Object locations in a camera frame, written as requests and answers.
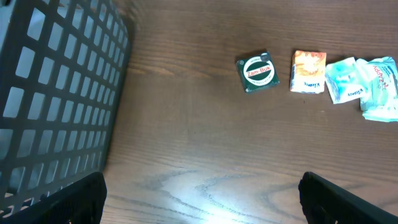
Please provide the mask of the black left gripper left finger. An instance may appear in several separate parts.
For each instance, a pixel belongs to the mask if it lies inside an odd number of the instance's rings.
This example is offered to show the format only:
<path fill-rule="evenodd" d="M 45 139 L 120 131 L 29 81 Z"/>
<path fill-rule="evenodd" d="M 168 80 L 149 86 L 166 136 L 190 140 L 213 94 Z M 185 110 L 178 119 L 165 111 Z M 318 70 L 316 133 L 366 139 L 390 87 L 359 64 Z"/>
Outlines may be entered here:
<path fill-rule="evenodd" d="M 99 224 L 107 196 L 104 176 L 94 172 L 14 215 L 9 224 Z"/>

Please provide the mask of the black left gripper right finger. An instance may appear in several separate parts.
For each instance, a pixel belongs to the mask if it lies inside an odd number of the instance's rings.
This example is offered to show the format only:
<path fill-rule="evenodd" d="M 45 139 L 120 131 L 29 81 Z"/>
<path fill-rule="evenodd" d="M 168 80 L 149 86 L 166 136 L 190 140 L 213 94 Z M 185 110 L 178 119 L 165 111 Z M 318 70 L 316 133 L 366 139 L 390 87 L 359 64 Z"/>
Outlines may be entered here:
<path fill-rule="evenodd" d="M 313 172 L 298 185 L 303 214 L 310 224 L 397 223 L 397 217 Z"/>

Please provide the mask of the grey plastic shopping basket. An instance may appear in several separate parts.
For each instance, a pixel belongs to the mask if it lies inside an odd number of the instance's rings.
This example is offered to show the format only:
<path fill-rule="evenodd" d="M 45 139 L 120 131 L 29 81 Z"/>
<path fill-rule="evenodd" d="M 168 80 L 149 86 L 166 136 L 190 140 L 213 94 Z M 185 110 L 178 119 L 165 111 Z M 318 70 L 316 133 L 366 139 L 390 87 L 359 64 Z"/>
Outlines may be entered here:
<path fill-rule="evenodd" d="M 1 218 L 104 169 L 130 51 L 111 0 L 1 2 Z"/>

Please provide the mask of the dark green round-label box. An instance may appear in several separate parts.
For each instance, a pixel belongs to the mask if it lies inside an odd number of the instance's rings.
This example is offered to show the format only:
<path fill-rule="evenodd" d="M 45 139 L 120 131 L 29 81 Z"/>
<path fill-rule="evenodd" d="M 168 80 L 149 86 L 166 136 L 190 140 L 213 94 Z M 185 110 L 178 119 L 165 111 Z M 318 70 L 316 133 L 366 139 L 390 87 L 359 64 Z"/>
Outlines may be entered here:
<path fill-rule="evenodd" d="M 265 90 L 280 84 L 272 57 L 267 51 L 240 58 L 235 66 L 245 93 Z"/>

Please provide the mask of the orange small tissue pack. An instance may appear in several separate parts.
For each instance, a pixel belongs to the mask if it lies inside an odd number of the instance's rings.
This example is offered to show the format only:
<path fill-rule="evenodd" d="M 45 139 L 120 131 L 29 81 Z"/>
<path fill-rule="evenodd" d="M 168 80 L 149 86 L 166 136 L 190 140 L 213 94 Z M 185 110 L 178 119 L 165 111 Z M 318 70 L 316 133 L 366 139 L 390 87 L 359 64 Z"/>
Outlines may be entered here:
<path fill-rule="evenodd" d="M 292 56 L 290 91 L 320 94 L 325 90 L 326 53 L 296 50 Z"/>

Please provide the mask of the teal wipes pouch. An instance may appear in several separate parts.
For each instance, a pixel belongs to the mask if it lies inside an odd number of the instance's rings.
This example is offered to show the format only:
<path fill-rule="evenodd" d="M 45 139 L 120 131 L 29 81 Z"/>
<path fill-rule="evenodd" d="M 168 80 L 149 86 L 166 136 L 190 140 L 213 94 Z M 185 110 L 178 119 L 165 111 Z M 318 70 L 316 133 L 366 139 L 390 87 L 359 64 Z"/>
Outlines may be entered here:
<path fill-rule="evenodd" d="M 371 61 L 357 59 L 359 71 L 369 78 L 367 93 L 360 98 L 363 117 L 371 121 L 397 122 L 397 66 L 392 57 Z"/>

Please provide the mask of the small teal tissue pack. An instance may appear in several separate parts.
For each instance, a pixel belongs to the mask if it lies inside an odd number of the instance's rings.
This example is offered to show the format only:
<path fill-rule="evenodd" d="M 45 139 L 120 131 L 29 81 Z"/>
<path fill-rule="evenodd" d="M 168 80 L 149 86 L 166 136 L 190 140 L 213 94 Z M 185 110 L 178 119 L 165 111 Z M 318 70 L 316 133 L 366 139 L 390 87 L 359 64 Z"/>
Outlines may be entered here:
<path fill-rule="evenodd" d="M 367 81 L 359 71 L 354 57 L 326 66 L 325 82 L 333 104 L 346 103 L 367 93 Z"/>

